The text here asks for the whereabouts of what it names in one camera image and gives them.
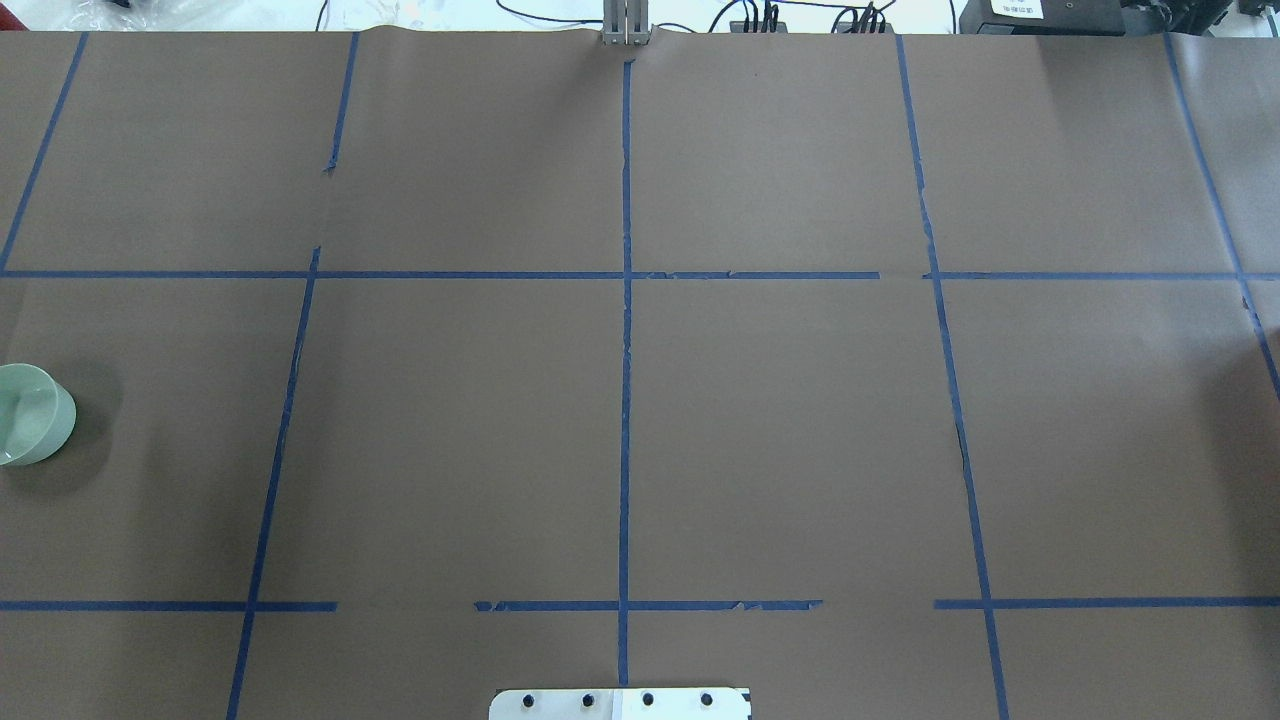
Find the mint green bowl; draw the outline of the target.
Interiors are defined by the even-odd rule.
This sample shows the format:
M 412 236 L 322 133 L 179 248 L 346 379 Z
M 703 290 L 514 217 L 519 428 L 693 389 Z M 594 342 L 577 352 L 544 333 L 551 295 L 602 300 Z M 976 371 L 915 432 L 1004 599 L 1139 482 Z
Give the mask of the mint green bowl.
M 27 466 L 51 457 L 70 438 L 77 406 L 44 369 L 1 366 L 1 465 Z

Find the black power box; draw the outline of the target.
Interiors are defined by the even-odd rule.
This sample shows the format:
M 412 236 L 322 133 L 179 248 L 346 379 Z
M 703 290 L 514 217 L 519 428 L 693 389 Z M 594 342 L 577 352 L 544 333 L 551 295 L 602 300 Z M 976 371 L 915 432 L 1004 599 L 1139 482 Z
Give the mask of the black power box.
M 1120 1 L 968 1 L 957 28 L 961 35 L 1126 33 Z

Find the aluminium frame post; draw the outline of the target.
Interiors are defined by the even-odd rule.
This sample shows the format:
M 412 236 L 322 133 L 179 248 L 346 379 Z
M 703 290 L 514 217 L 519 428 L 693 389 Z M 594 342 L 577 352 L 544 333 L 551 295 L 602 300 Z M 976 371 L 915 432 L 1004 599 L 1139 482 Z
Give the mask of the aluminium frame post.
M 652 41 L 648 0 L 604 0 L 600 37 L 605 46 L 643 46 Z

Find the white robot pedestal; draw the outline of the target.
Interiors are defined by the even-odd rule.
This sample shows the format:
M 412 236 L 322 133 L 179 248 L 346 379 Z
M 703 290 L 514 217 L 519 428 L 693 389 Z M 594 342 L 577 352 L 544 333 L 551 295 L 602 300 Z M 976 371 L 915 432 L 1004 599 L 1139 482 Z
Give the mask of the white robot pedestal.
M 751 719 L 750 691 L 732 687 L 500 691 L 489 719 Z

